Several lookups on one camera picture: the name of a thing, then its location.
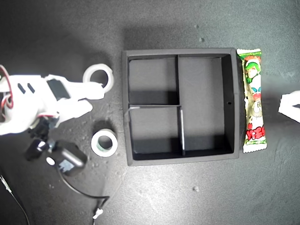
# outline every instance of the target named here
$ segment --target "black cable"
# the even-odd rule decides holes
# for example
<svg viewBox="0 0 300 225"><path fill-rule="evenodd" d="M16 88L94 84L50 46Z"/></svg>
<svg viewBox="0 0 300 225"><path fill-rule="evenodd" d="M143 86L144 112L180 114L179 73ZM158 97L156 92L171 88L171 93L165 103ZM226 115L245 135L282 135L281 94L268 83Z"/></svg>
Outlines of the black cable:
<svg viewBox="0 0 300 225"><path fill-rule="evenodd" d="M26 221L27 221L27 225L30 225L30 222L29 222L29 218L28 218L28 215L25 211L25 209L23 208L23 206L19 203L19 201L17 200L17 198L14 196L10 186L8 185L8 183L6 182L6 180L4 179L3 175L0 174L0 180L1 182L3 183L4 187L6 188L6 190L11 194L11 196L14 198L14 200L17 202L18 206L22 209L23 213L24 213L24 216L26 217Z"/></svg>
<svg viewBox="0 0 300 225"><path fill-rule="evenodd" d="M22 209L25 217L26 217L26 221L27 221L27 225L30 225L30 222L29 222L29 219L28 219L28 216L27 216L27 213L25 211L25 209L22 207L22 205L19 203L19 201L15 198L14 194L13 193L10 193L12 195L12 197L14 198L14 200L18 203L18 205L20 206L20 208Z"/></svg>
<svg viewBox="0 0 300 225"><path fill-rule="evenodd" d="M87 198L90 198L90 199L104 199L102 204L100 205L100 209L103 208L104 204L107 202L107 200L110 198L109 196L93 196L93 195L89 195L89 194L86 194L78 189L76 189L75 187L73 187L67 180L66 178L64 177L64 175L62 174L62 172L60 171L59 167L56 166L56 171L57 173L59 174L60 178L62 179L62 181L73 191L75 191L76 193L80 194L80 195L83 195Z"/></svg>

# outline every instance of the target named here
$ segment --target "cable connector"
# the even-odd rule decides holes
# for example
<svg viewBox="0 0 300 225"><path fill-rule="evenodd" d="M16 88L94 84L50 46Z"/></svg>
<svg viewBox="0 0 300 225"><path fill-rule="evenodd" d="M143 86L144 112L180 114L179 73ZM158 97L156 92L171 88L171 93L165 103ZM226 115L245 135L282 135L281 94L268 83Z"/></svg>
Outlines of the cable connector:
<svg viewBox="0 0 300 225"><path fill-rule="evenodd" d="M6 190L9 193L12 193L12 190L10 189L9 185L7 184L6 180L4 179L4 177L2 175L0 176L0 180L1 180L2 184L5 186Z"/></svg>
<svg viewBox="0 0 300 225"><path fill-rule="evenodd" d="M97 219L98 216L100 216L102 213L103 213L103 210L98 208L95 215L93 216L93 219Z"/></svg>

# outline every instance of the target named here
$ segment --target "cartoon character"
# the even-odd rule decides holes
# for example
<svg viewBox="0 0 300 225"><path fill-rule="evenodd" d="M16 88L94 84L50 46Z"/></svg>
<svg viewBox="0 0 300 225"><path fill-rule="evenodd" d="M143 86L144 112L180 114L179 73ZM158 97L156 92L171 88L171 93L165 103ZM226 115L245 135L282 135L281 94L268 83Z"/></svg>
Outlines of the cartoon character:
<svg viewBox="0 0 300 225"><path fill-rule="evenodd" d="M250 59L246 63L246 82L251 83L253 78L258 76L261 71L261 66L258 59Z"/></svg>
<svg viewBox="0 0 300 225"><path fill-rule="evenodd" d="M258 58L253 58L247 61L246 67L246 82L251 88L251 93L254 101L261 100L261 66Z"/></svg>

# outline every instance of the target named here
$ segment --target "masking tape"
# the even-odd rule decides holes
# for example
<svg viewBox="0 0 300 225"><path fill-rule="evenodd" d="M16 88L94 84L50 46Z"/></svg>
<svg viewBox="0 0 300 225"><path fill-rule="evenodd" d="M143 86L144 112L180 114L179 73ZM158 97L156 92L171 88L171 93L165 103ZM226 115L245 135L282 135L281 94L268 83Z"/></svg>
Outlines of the masking tape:
<svg viewBox="0 0 300 225"><path fill-rule="evenodd" d="M112 146L110 148L105 149L99 144L99 137L101 137L101 136L107 136L109 139L111 139ZM93 151L101 157L112 156L118 148L118 140L117 140L116 134L110 129L99 130L92 137L91 147L92 147Z"/></svg>

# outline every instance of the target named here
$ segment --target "snack wrapper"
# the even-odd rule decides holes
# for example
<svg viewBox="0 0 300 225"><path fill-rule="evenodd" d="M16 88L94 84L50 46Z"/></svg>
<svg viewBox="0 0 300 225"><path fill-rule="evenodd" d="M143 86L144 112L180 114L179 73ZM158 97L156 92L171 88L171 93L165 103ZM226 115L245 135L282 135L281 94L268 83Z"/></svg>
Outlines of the snack wrapper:
<svg viewBox="0 0 300 225"><path fill-rule="evenodd" d="M258 151L267 148L263 126L261 102L261 50L238 49L242 60L245 90L245 108L247 118L246 139L243 152Z"/></svg>

